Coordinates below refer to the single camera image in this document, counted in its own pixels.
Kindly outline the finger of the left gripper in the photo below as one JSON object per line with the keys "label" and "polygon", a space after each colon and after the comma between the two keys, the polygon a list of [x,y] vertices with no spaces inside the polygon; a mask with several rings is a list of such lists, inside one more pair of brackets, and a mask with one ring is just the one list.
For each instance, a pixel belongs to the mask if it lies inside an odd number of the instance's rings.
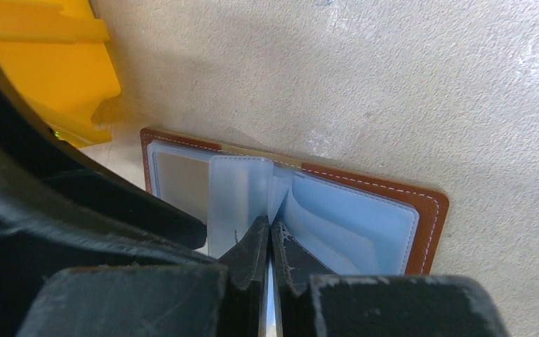
{"label": "finger of the left gripper", "polygon": [[204,225],[57,138],[0,68],[0,336],[56,272],[198,265]]}

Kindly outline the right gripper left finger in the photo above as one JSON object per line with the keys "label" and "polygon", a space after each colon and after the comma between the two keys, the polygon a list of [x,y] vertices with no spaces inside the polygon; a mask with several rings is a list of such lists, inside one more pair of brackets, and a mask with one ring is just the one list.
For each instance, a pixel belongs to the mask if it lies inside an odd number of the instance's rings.
{"label": "right gripper left finger", "polygon": [[19,336],[263,336],[267,217],[216,264],[81,267],[57,272]]}

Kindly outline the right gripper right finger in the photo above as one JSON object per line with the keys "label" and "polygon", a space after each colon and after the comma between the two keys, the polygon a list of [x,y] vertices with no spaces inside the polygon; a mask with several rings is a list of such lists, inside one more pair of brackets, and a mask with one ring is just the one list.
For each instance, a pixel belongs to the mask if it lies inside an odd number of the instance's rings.
{"label": "right gripper right finger", "polygon": [[491,297],[459,276],[341,276],[272,225],[282,336],[508,336]]}

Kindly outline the brown leather card holder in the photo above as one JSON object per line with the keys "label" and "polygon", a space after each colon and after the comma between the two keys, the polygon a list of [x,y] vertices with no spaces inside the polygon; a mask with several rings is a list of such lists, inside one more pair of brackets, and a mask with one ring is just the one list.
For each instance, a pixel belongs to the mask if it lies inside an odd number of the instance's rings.
{"label": "brown leather card holder", "polygon": [[201,220],[219,258],[257,217],[341,275],[426,275],[448,213],[436,190],[144,128],[147,191]]}

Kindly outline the yellow plastic divided bin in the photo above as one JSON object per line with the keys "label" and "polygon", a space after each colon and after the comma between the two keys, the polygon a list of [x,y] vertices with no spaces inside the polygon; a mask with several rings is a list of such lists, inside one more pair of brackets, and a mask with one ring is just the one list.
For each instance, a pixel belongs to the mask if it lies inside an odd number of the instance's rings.
{"label": "yellow plastic divided bin", "polygon": [[0,66],[58,138],[75,147],[107,143],[92,117],[121,87],[109,33],[89,1],[0,1]]}

